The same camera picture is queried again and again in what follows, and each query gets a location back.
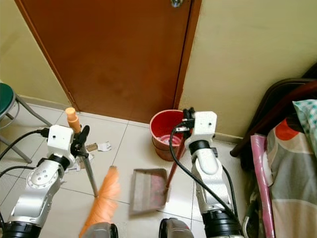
pillow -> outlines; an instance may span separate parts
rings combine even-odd
[[[317,100],[293,102],[304,133],[317,156]]]

black cable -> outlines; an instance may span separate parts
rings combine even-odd
[[[191,177],[195,182],[197,182],[203,189],[205,189],[208,193],[210,193],[223,207],[224,209],[227,211],[228,215],[231,216],[233,219],[235,219],[239,224],[240,221],[238,219],[238,217],[231,211],[231,209],[225,204],[224,201],[221,200],[220,197],[218,197],[205,183],[203,183],[199,178],[197,178],[195,175],[193,175],[185,166],[183,166],[176,158],[174,150],[173,150],[173,136],[176,132],[176,128],[186,125],[186,122],[182,122],[180,124],[178,124],[177,126],[175,126],[170,134],[169,137],[169,149],[170,152],[172,154],[172,158],[174,160],[174,162],[189,176]]]
[[[41,133],[43,130],[33,130],[30,131],[28,133],[25,133],[24,135],[20,136],[19,138],[17,138],[15,141],[13,141],[8,147],[6,147],[6,149],[1,153],[0,155],[0,160],[4,157],[4,155],[9,151],[9,149],[11,149],[16,143],[18,143],[20,140],[22,140],[23,138],[27,137],[28,135],[31,134],[35,134],[35,133]]]
[[[235,197],[235,195],[234,195],[233,183],[232,183],[230,174],[229,174],[228,170],[225,168],[225,166],[222,166],[222,169],[223,169],[223,171],[225,172],[225,174],[226,174],[226,176],[227,176],[227,178],[228,178],[228,181],[229,181],[234,213],[235,213],[236,217],[239,218],[239,217],[238,217],[238,209],[237,209],[236,197]]]
[[[8,171],[10,170],[15,170],[15,169],[28,169],[28,170],[33,170],[35,169],[35,167],[30,167],[30,166],[12,166],[10,168],[7,168],[5,170],[3,170],[1,173],[0,173],[0,178]],[[5,222],[4,222],[4,219],[3,219],[3,216],[1,214],[1,211],[0,211],[0,226],[1,228],[4,230],[5,229]]]

orange broom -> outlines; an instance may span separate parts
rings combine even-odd
[[[117,168],[115,166],[111,166],[104,179],[103,185],[101,186],[99,196],[95,198],[89,217],[79,234],[80,238],[93,224],[101,222],[108,222],[111,224],[111,219],[117,208],[117,203],[113,199],[117,198],[120,193],[118,180],[119,174]]]

cream wall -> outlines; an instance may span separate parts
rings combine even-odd
[[[0,0],[0,78],[16,93],[69,105],[14,0]]]
[[[243,136],[266,89],[317,61],[316,0],[203,0],[180,108]]]

red bucket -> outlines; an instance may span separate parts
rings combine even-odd
[[[169,137],[173,128],[180,124],[183,119],[183,112],[180,110],[165,110],[154,115],[150,122],[152,143],[155,151],[162,159],[173,161],[169,151]],[[175,154],[182,139],[182,134],[177,133],[173,136],[173,149]]]

